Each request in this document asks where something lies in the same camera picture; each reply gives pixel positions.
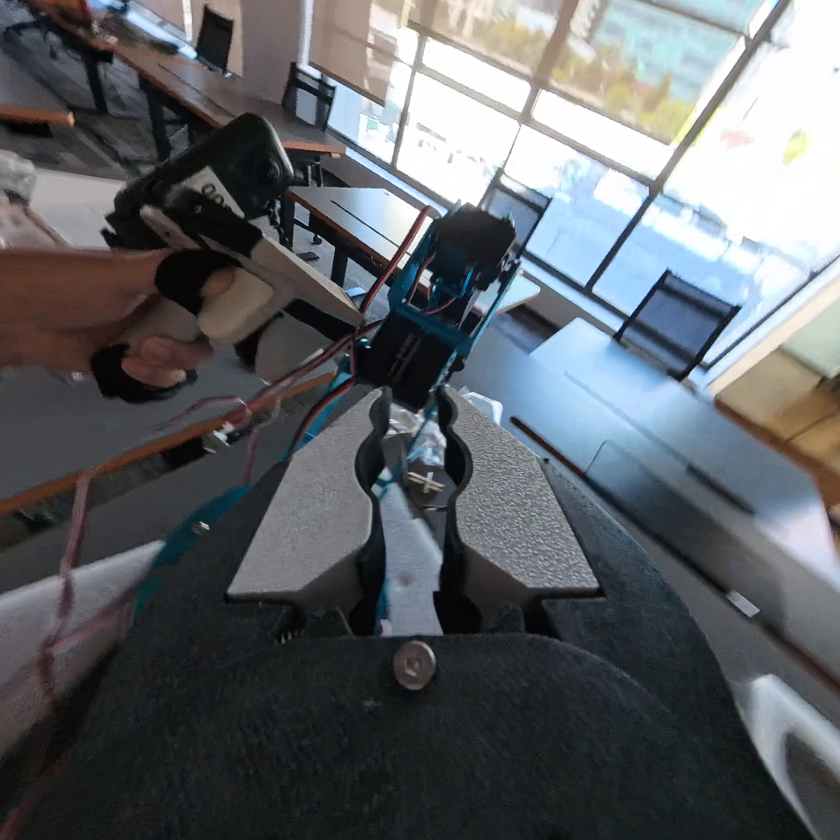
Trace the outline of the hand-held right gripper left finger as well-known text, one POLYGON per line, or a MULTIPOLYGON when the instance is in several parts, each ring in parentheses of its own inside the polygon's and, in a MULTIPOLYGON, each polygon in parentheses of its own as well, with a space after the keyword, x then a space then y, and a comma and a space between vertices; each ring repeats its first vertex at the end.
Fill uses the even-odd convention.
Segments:
POLYGON ((373 487, 392 391, 378 388, 294 454, 248 546, 227 596, 293 604, 303 613, 376 606, 385 541, 373 487))

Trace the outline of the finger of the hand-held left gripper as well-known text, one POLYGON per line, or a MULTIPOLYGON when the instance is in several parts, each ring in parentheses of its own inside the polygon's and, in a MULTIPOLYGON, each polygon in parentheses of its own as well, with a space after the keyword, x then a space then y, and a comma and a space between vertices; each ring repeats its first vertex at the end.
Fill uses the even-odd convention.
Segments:
POLYGON ((278 313, 238 342, 238 359, 247 371, 269 384, 321 355, 335 341, 286 313, 278 313))
POLYGON ((253 275, 272 287, 282 308, 304 301, 354 327, 364 324, 363 313, 341 287, 272 238, 261 237, 253 248, 253 275))

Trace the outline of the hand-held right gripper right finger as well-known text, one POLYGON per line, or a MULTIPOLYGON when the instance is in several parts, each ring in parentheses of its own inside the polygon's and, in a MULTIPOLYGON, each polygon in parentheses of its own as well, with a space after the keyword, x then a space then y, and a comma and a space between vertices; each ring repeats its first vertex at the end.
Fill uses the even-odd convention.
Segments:
POLYGON ((473 613, 598 595, 541 459, 449 386, 437 391, 437 422, 453 489, 436 595, 473 613))

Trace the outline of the blue toy robot arm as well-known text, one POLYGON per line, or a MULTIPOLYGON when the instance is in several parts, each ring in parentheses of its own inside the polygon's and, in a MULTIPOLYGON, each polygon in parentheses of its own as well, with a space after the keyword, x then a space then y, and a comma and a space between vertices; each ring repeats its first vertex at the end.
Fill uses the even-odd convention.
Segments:
MULTIPOLYGON (((456 362, 468 356, 489 321, 484 318, 462 330, 466 310, 477 291, 487 289, 493 281, 499 280, 500 292, 510 286, 518 266, 512 252, 514 239, 511 221, 470 205, 456 206, 432 222, 393 282, 387 318, 374 337, 354 352, 349 380, 325 395, 299 427, 288 457, 279 463, 281 478, 294 454, 375 389, 391 389, 392 404, 415 413, 432 406, 438 420, 438 389, 444 386, 456 362)), ((375 491, 376 482, 373 492, 384 526, 383 502, 375 491)), ((196 556, 188 558, 184 554, 173 565, 161 568, 164 577, 160 586, 140 602, 144 621, 158 616, 174 625, 176 638, 186 638, 188 629, 197 630, 199 619, 208 618, 215 626, 229 613, 229 606, 241 602, 229 599, 227 590, 258 527, 247 540, 246 532, 237 527, 230 533, 231 540, 224 542, 221 526, 226 521, 219 520, 209 537, 196 543, 196 556)), ((438 584, 433 592, 434 608, 445 634, 477 633, 487 628, 496 614, 472 612, 467 602, 444 602, 436 595, 437 590, 438 584)), ((346 615, 354 631, 373 631, 380 596, 375 607, 361 604, 346 615)), ((290 605, 297 616, 303 616, 304 612, 290 605)))

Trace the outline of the wood top desk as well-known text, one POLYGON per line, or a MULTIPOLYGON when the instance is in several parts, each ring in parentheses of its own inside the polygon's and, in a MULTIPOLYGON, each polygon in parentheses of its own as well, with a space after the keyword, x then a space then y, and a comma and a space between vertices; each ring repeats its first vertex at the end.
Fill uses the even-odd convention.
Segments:
POLYGON ((76 124, 73 112, 16 61, 1 55, 1 121, 64 128, 76 124))
POLYGON ((288 151, 326 154, 338 158, 345 154, 344 143, 317 130, 281 105, 249 96, 237 77, 226 77, 195 60, 163 56, 128 47, 115 47, 113 54, 138 75, 146 97, 158 161, 172 153, 166 130, 164 109, 196 131, 223 128, 237 116, 251 112, 267 120, 288 151))
POLYGON ((308 214, 307 229, 332 247, 330 278, 348 291, 350 263, 379 277, 413 227, 418 210, 383 188, 295 186, 286 199, 308 214))

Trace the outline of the black desk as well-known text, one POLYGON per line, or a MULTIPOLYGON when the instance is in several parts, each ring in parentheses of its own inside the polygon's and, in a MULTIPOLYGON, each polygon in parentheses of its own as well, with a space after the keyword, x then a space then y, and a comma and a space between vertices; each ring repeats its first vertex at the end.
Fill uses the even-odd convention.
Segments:
POLYGON ((2 838, 818 838, 838 774, 838 555, 816 481, 575 321, 531 355, 489 333, 450 386, 542 461, 600 593, 505 604, 477 633, 354 631, 338 607, 239 602, 215 626, 136 610, 68 691, 52 648, 76 570, 198 522, 256 530, 302 413, 253 485, 238 445, 101 511, 85 498, 33 671, 46 718, 2 757, 2 838))

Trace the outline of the grey desk with wooden edge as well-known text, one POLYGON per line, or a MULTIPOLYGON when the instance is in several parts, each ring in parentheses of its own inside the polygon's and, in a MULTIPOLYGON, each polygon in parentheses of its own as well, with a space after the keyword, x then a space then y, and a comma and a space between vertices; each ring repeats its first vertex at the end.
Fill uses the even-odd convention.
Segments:
MULTIPOLYGON (((100 230, 122 185, 39 167, 30 205, 72 245, 103 249, 100 230)), ((171 400, 137 406, 103 398, 93 381, 68 383, 40 368, 2 373, 2 508, 17 508, 19 499, 35 499, 42 487, 73 484, 78 473, 220 417, 224 408, 214 405, 175 419, 204 399, 246 400, 263 387, 224 348, 201 367, 194 385, 171 400)))

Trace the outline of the person's left hand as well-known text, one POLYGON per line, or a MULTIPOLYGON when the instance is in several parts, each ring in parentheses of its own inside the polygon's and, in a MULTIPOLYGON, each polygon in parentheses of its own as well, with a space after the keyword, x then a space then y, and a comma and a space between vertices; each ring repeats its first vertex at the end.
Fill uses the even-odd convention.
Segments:
POLYGON ((205 250, 4 249, 2 369, 91 372, 91 357, 115 345, 158 300, 158 277, 199 280, 200 297, 225 291, 237 264, 205 250))

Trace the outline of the black mesh chair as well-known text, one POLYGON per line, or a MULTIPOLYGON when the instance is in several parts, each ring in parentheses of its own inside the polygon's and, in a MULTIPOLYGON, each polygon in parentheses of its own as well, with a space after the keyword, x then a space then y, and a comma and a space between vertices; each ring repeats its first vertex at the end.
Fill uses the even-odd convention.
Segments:
POLYGON ((550 196, 524 185, 499 169, 481 197, 478 207, 494 217, 511 221, 516 234, 512 252, 519 259, 551 202, 550 196))
POLYGON ((667 269, 613 340, 683 382, 740 311, 667 269))
POLYGON ((291 62, 280 106, 291 116, 326 132, 336 91, 336 85, 329 80, 315 77, 291 62))
POLYGON ((197 60, 210 70, 227 73, 234 26, 233 19, 215 12, 205 4, 196 38, 197 60))

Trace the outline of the metal cross wrench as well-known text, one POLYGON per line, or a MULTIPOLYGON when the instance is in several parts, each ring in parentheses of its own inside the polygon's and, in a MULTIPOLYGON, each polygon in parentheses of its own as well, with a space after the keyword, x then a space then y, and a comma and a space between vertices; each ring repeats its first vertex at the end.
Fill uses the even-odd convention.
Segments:
POLYGON ((407 498, 418 508, 440 508, 445 504, 447 481, 431 469, 409 469, 400 478, 400 483, 407 498))

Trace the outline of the grey foam mat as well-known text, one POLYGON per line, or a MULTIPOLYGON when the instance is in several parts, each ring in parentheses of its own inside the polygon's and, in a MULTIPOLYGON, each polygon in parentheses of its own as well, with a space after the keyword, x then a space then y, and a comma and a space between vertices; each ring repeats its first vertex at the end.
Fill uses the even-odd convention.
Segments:
MULTIPOLYGON (((383 502, 386 572, 377 619, 392 635, 439 634, 433 591, 438 587, 442 551, 432 532, 395 485, 377 488, 383 502)), ((94 561, 76 570, 73 600, 52 647, 56 690, 68 691, 85 678, 125 637, 141 595, 157 580, 152 573, 181 558, 202 528, 215 524, 244 494, 231 490, 195 511, 167 540, 155 540, 94 561)), ((50 705, 33 666, 56 617, 62 593, 58 574, 20 586, 1 598, 1 754, 46 718, 50 705)))

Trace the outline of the beige roller blind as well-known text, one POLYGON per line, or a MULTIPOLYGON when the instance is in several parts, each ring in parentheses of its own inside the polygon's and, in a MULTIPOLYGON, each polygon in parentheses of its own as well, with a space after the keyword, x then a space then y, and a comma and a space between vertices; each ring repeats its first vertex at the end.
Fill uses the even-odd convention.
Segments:
POLYGON ((308 64, 383 107, 414 62, 417 2, 313 1, 308 64))

